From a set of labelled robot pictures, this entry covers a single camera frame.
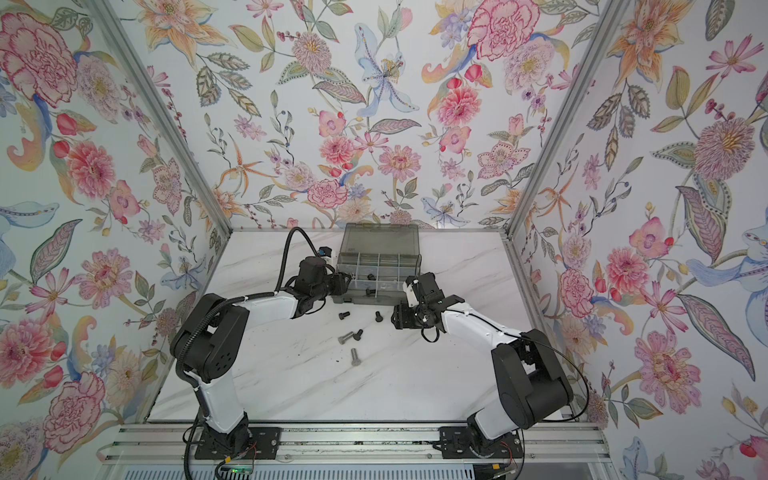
floral wallpaper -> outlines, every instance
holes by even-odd
[[[501,227],[601,13],[599,0],[112,5],[236,229]]]
[[[0,478],[95,473],[225,238],[80,2],[0,2]]]
[[[627,480],[768,478],[766,20],[633,0],[513,236]]]

white marble table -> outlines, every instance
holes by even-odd
[[[338,249],[342,233],[311,233],[316,247]],[[209,292],[236,296],[274,288],[286,234],[232,236]],[[446,296],[456,294],[505,325],[530,323],[498,232],[422,232],[422,272],[434,272]],[[294,235],[286,278],[311,254]],[[375,311],[385,320],[377,323]],[[340,312],[351,315],[339,320]],[[496,395],[489,353],[460,339],[427,343],[418,330],[395,330],[391,306],[328,301],[320,312],[246,332],[233,365],[237,395],[253,420],[463,420]],[[337,337],[363,329],[362,340]],[[350,348],[362,364],[351,366]],[[150,421],[191,420],[197,402],[171,370]]]

